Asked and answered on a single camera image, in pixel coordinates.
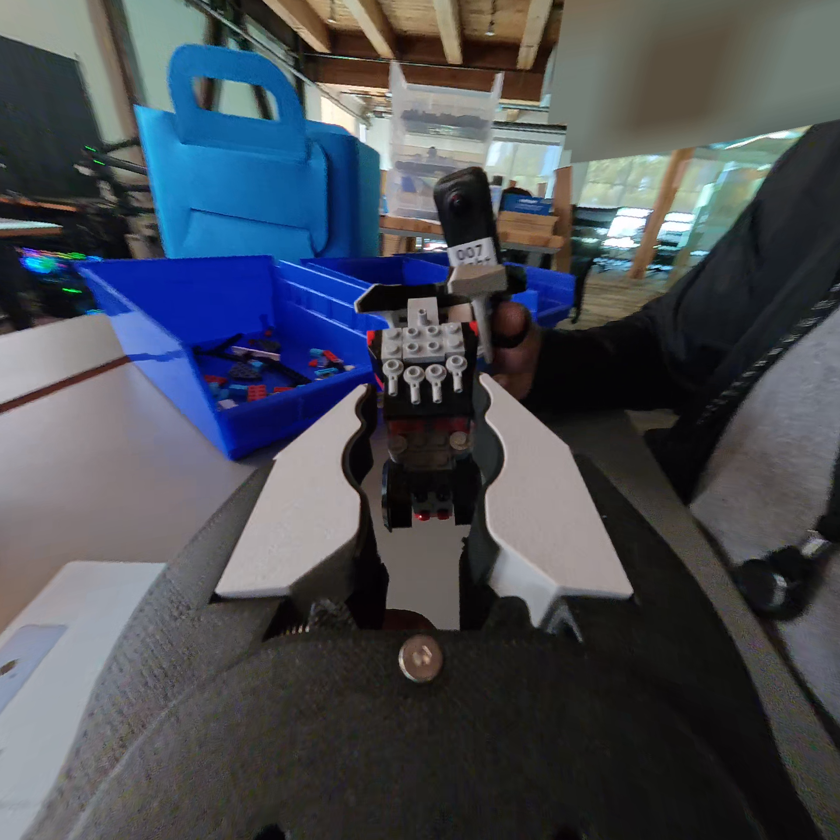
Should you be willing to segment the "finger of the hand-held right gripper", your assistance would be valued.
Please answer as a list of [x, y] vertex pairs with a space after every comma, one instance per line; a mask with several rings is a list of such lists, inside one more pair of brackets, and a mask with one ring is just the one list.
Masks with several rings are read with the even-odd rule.
[[457, 266], [446, 281], [416, 285], [370, 286], [354, 302], [357, 313], [383, 313], [407, 310], [409, 301], [432, 298], [438, 308], [469, 305], [508, 291], [508, 273], [503, 266]]

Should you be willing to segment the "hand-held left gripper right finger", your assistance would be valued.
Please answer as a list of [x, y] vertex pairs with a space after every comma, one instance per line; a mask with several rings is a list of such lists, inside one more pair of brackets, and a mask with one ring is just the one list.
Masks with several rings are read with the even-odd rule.
[[568, 599], [627, 601], [634, 588], [570, 447], [488, 374], [474, 390], [480, 489], [469, 577], [557, 629]]

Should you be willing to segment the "toy brick vehicle model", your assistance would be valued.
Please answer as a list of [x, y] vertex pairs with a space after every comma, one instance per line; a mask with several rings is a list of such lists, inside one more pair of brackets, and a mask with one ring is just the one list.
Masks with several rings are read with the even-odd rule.
[[386, 329], [369, 332], [388, 452], [381, 508], [391, 532], [431, 520], [468, 526], [475, 515], [479, 342], [472, 321], [450, 312], [435, 297], [412, 298]]

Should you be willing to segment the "person's right forearm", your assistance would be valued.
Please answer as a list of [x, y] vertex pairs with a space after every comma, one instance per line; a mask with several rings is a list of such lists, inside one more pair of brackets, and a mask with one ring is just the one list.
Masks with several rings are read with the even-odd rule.
[[643, 313], [584, 330], [543, 329], [540, 338], [532, 384], [521, 399], [534, 413], [680, 413], [722, 359], [719, 348], [660, 333]]

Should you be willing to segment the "grey desk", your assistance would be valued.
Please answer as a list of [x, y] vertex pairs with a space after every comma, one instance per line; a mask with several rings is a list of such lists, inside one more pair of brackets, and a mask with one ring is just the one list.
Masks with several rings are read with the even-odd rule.
[[[284, 446], [229, 460], [119, 353], [103, 316], [2, 335], [2, 631], [68, 562], [172, 560]], [[544, 422], [642, 511], [665, 485], [635, 419]], [[388, 607], [457, 628], [466, 530], [374, 525]]]

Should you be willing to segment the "person's right hand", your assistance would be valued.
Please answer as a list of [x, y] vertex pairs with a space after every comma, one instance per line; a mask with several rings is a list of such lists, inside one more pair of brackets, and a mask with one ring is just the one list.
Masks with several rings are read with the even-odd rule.
[[542, 332], [528, 309], [499, 302], [491, 320], [492, 378], [520, 402], [530, 393], [542, 345]]

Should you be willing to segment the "wooden workbench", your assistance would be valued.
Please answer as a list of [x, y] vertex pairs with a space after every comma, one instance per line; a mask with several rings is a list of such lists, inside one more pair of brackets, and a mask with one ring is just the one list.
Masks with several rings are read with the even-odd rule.
[[[502, 249], [516, 249], [552, 255], [560, 252], [566, 244], [566, 239], [562, 236], [534, 232], [509, 224], [499, 224], [497, 230]], [[440, 223], [412, 217], [381, 215], [380, 233], [402, 238], [445, 240]]]

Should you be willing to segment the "clear plastic organizer box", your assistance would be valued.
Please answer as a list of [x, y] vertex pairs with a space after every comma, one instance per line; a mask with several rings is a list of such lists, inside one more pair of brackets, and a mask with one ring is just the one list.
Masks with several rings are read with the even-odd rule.
[[390, 68], [392, 167], [385, 179], [385, 212], [436, 223], [434, 187], [444, 176], [483, 167], [496, 119], [503, 73], [488, 91], [408, 83]]

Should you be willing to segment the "pile of loose toy bricks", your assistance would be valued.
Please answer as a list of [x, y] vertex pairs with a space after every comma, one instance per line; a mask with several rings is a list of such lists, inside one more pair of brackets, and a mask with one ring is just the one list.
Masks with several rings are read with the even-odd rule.
[[271, 325], [195, 343], [191, 351], [219, 411], [362, 372], [330, 349], [282, 339]]

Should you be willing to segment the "person's grey sweatshirt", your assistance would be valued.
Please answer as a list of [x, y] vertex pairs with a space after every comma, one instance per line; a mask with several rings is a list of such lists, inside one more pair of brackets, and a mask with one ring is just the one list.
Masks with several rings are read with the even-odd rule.
[[700, 479], [690, 510], [731, 567], [798, 543], [816, 525], [838, 435], [835, 311], [751, 390]]

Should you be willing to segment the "blue felt bag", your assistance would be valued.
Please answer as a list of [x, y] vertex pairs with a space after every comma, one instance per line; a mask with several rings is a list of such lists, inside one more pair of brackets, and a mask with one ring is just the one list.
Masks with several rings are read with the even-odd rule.
[[[199, 77], [264, 88], [277, 118], [200, 108]], [[380, 156], [338, 125], [306, 120], [277, 66], [248, 51], [182, 45], [167, 82], [172, 112], [135, 108], [167, 257], [378, 255]]]

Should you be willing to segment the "brick instruction booklet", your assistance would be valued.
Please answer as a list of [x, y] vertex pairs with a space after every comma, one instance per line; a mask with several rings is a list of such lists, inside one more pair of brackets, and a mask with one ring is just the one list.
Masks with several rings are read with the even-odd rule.
[[2, 632], [1, 838], [59, 778], [101, 672], [165, 563], [66, 564]]

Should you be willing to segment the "black cloth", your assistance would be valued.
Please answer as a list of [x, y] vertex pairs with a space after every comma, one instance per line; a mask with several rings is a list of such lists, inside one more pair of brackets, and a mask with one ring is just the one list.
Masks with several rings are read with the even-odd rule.
[[839, 123], [812, 126], [700, 264], [652, 309], [656, 393], [678, 419], [653, 444], [682, 501], [751, 390], [838, 309]]

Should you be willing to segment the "black device with green lights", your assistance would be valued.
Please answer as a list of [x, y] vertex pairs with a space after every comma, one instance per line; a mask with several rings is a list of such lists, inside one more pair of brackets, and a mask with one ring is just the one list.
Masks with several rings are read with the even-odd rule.
[[17, 258], [42, 287], [54, 287], [61, 294], [76, 298], [86, 293], [85, 281], [78, 266], [88, 260], [88, 255], [69, 251], [61, 252], [40, 248], [17, 247]]

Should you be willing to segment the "black curtain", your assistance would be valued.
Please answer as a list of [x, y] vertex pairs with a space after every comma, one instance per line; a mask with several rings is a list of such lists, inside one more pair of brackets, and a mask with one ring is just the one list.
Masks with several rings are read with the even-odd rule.
[[76, 165], [101, 137], [78, 63], [1, 37], [1, 189], [34, 199], [99, 196]]

